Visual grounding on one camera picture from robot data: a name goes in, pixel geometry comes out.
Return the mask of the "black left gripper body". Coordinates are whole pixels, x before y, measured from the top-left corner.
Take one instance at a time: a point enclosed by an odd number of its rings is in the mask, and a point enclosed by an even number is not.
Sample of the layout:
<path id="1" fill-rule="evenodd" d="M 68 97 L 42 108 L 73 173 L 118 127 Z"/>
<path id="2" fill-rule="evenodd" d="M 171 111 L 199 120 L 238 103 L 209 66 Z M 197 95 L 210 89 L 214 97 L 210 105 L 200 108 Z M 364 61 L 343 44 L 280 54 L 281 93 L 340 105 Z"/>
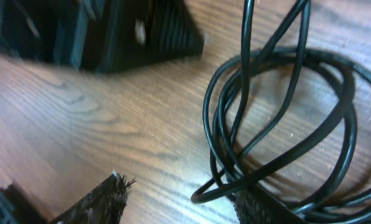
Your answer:
<path id="1" fill-rule="evenodd" d="M 0 53 L 95 71 L 110 5 L 107 0 L 0 0 Z"/>

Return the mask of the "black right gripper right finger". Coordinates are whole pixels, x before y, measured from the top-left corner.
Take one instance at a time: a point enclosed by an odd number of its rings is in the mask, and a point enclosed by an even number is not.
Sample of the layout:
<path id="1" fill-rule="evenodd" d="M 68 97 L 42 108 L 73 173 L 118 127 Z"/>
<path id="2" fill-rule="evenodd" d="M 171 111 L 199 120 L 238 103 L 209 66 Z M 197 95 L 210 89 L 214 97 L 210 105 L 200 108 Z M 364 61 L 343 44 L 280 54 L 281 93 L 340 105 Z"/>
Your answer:
<path id="1" fill-rule="evenodd" d="M 235 210 L 241 224 L 307 224 L 257 185 L 235 194 Z"/>

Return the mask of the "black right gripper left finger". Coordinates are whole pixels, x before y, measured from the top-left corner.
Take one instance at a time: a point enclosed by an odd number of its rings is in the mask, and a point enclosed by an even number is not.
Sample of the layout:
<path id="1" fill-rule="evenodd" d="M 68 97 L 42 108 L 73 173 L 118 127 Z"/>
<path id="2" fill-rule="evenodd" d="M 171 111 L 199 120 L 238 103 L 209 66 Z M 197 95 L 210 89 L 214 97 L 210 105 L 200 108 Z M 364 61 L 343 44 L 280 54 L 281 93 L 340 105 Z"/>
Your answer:
<path id="1" fill-rule="evenodd" d="M 119 224 L 135 180 L 116 172 L 51 222 L 55 224 Z"/>

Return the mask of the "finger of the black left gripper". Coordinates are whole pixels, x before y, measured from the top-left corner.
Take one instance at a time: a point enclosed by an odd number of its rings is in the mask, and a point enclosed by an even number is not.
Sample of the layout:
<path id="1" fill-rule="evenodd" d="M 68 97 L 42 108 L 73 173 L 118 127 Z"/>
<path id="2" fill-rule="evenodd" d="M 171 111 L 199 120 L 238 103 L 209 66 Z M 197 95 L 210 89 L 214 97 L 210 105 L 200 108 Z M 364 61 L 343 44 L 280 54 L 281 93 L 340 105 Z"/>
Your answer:
<path id="1" fill-rule="evenodd" d="M 203 48 L 203 35 L 184 1 L 111 2 L 104 46 L 105 73 L 199 56 Z"/>

